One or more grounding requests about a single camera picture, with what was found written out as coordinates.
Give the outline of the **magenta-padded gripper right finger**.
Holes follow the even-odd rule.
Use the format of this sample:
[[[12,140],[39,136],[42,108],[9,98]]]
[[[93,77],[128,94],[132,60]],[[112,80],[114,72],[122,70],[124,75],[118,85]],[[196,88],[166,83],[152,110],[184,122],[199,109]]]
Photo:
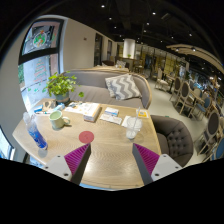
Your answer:
[[[145,185],[182,169],[168,154],[158,155],[136,143],[133,144],[132,154]]]

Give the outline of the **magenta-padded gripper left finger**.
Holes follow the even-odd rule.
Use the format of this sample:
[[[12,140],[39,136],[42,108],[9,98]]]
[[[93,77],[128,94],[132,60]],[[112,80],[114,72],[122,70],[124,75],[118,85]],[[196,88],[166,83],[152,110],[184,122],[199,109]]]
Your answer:
[[[57,155],[43,169],[76,185],[79,185],[89,157],[91,144],[85,144],[65,156]]]

